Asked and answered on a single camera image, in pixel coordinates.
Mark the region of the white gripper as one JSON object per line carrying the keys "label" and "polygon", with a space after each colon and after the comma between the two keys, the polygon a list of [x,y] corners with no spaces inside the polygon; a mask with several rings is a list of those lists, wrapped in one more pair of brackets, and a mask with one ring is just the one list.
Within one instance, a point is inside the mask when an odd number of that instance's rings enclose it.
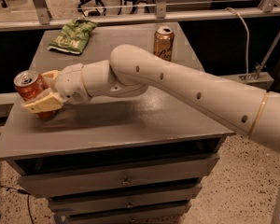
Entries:
{"label": "white gripper", "polygon": [[66,66],[62,71],[50,70],[42,74],[49,86],[55,89],[42,91],[32,100],[21,104],[30,113],[36,114],[61,109],[63,100],[71,105],[85,104],[90,100],[82,79],[82,63]]}

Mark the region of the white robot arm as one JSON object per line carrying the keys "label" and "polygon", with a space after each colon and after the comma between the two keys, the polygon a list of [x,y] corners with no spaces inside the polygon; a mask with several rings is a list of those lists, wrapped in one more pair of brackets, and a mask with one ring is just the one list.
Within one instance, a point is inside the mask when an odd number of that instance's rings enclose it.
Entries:
{"label": "white robot arm", "polygon": [[[280,93],[165,61],[133,45],[110,58],[43,74],[47,87],[22,107],[31,113],[82,104],[96,96],[133,97],[158,88],[232,131],[280,153]],[[272,224],[280,224],[280,188]]]}

